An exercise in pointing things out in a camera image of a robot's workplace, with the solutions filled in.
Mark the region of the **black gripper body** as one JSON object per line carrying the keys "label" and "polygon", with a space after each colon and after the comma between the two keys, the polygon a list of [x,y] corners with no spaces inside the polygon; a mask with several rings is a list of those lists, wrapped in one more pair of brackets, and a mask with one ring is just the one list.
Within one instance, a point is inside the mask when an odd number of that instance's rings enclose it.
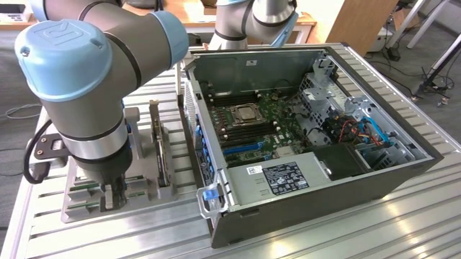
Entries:
{"label": "black gripper body", "polygon": [[83,169],[84,175],[101,185],[121,185],[126,171],[133,163],[133,152],[121,149],[115,154],[101,160],[87,160],[74,157],[76,165]]}

